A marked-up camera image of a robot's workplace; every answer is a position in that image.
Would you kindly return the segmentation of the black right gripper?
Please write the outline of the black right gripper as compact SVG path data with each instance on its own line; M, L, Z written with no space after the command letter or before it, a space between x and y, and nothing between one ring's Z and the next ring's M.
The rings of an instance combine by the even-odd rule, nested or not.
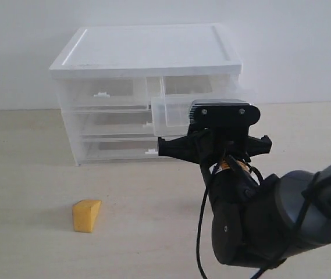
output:
M219 164L221 169L241 167L252 172L251 157L268 154L272 141L264 135L248 135L248 127L189 129L188 134L166 140L158 138L158 154L210 168Z

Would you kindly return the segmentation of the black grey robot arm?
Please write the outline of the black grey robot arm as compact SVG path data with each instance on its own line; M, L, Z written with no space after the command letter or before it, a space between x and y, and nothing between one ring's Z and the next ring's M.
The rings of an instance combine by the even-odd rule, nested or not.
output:
M158 139L161 156L200 166L221 264L259 267L331 244L331 165L317 174L294 170L264 178L250 161L271 146L268 137L250 137L246 127Z

